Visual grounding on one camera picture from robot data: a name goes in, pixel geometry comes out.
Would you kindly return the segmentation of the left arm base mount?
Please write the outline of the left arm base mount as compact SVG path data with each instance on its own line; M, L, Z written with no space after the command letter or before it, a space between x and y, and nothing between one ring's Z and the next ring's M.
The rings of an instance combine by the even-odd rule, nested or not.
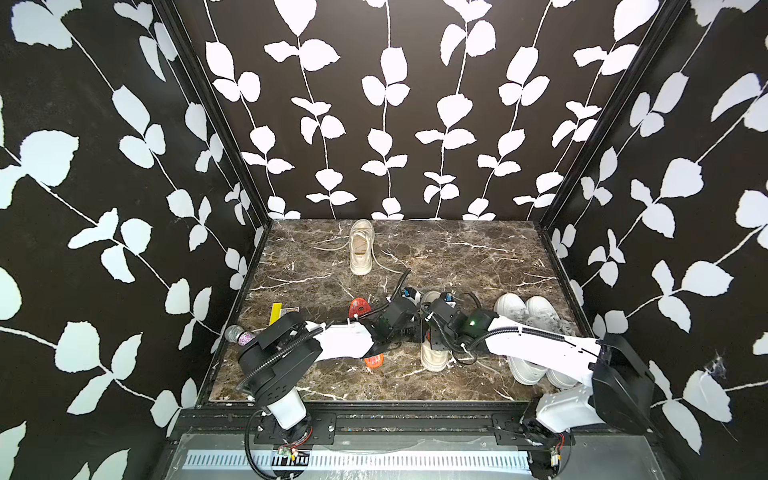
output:
M249 436L254 444L273 446L331 445L334 441L337 416L334 413L309 410L304 419L290 429L283 429L273 416L258 414L250 422Z

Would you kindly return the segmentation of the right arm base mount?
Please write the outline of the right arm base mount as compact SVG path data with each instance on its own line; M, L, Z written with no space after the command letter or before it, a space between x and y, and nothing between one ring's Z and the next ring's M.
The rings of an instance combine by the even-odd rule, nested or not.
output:
M568 432L555 433L533 418L517 418L509 413L492 415L492 432L501 446L561 450L572 445L572 436Z

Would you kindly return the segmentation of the beige sneaker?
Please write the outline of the beige sneaker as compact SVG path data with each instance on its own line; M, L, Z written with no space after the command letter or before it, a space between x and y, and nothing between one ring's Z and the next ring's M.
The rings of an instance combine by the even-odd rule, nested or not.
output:
M431 346L431 333L427 332L421 344L420 359L427 371L441 372L447 368L452 353L449 350L434 350Z
M375 231L367 219L357 220L349 234L349 267L354 275L363 276L372 270Z

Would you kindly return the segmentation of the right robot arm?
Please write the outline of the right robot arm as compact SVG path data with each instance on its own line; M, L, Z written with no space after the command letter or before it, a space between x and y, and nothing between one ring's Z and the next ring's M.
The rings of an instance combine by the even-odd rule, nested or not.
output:
M559 316L542 296L501 295L493 308L463 313L455 297L430 292L419 315L430 326L434 350L472 363L481 354L506 358L514 379L556 387L530 401L519 420L527 437L543 442L574 427L606 425L624 433L651 433L655 378L620 335L574 337L557 332Z

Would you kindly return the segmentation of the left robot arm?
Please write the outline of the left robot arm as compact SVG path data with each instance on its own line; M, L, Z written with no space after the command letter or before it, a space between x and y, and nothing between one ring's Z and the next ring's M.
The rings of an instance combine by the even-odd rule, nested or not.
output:
M421 329L416 319L420 300L415 288L399 287L385 304L371 310L363 299L353 300L348 317L340 322L314 324L290 311L258 333L232 325L225 330L225 338L238 347L243 378L237 389L272 415L289 440L303 437L310 414L297 384L309 368L323 360L369 360L383 355L410 330Z

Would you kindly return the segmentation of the red insole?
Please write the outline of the red insole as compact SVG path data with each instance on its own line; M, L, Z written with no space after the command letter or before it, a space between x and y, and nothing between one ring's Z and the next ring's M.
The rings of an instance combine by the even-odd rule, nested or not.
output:
M360 315L372 312L373 308L364 298L355 298L349 307L350 317L359 317ZM364 363L369 369L377 369L384 363L384 355L371 355L364 358Z

